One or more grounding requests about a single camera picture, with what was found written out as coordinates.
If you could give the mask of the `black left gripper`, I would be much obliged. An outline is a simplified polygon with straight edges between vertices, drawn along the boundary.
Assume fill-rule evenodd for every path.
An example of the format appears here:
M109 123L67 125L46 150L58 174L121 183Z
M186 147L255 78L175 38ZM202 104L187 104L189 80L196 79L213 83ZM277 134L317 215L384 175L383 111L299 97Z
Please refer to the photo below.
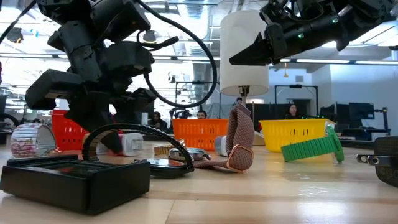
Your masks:
M68 100L65 117L90 133L116 123L148 124L154 114L155 95L145 88L125 92L131 84L127 76L110 75L98 80L84 80L76 73L48 69L28 88L25 102L33 110L52 110L55 100ZM111 95L118 98L111 101ZM109 104L116 114L111 116Z

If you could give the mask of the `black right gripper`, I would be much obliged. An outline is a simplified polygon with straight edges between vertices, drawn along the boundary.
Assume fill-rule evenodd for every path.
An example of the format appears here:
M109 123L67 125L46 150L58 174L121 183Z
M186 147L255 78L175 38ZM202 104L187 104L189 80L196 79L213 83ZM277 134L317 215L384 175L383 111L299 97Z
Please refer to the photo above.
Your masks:
M320 16L313 20L289 18L292 26L287 29L287 43L282 26L278 23L267 25L259 32L254 42L232 56L232 65L262 66L279 63L281 58L321 47L329 42L336 43L337 51L342 51L352 41L351 16L337 14Z

